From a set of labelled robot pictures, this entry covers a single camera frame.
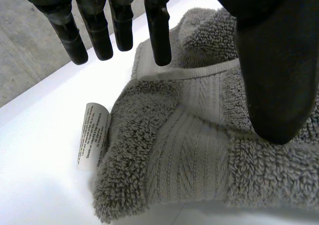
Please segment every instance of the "white tag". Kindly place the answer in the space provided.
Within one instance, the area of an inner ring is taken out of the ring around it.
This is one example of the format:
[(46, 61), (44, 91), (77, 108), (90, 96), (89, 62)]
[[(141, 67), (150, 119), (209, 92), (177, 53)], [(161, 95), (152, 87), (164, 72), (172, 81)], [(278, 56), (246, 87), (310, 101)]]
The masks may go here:
[(111, 115), (100, 104), (86, 105), (77, 166), (79, 170), (96, 171), (106, 149), (106, 138)]

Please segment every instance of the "towel fold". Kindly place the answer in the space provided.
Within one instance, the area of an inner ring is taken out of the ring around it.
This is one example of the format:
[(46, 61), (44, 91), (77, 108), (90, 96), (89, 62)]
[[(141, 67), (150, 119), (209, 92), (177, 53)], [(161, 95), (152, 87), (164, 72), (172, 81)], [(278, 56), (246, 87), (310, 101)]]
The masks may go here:
[(93, 193), (102, 222), (180, 201), (319, 210), (319, 96), (293, 141), (278, 146), (259, 138), (234, 23), (225, 9), (188, 11), (170, 31), (166, 67), (155, 64), (149, 40), (139, 45), (132, 79), (112, 110)]

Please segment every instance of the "white table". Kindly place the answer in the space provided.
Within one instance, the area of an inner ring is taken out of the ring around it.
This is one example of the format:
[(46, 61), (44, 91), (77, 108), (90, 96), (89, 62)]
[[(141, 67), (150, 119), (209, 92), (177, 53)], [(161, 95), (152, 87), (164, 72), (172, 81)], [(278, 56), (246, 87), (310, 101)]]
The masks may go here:
[[(218, 8), (216, 0), (171, 0), (170, 27), (192, 7)], [(137, 45), (149, 37), (146, 15), (133, 23), (134, 48), (99, 61), (68, 63), (0, 109), (0, 225), (98, 225), (93, 214), (93, 172), (76, 170), (85, 105), (111, 111), (130, 79)], [(312, 225), (319, 215), (297, 210), (228, 210), (222, 203), (154, 205), (115, 225)]]

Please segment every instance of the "floor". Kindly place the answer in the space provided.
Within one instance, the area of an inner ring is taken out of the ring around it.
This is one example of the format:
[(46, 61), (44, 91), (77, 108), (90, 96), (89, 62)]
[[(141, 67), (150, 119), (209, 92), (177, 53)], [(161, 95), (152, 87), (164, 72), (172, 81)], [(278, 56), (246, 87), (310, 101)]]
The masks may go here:
[[(89, 35), (73, 1), (73, 14), (87, 49)], [(135, 17), (145, 12), (144, 0), (132, 5)], [(108, 3), (105, 14), (113, 33)], [(0, 107), (70, 61), (49, 21), (27, 0), (0, 0)]]

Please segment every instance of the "terry cloth texture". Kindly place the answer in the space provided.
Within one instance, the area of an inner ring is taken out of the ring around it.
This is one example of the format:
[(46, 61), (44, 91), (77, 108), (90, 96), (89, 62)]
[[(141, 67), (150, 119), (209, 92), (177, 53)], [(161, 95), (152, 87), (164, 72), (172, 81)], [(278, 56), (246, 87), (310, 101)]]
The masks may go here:
[(248, 117), (234, 23), (224, 9), (188, 11), (170, 32), (166, 67), (156, 66), (149, 40), (139, 45), (132, 79), (112, 110), (93, 193), (102, 222), (179, 201), (319, 210), (319, 96), (293, 141), (259, 138)]

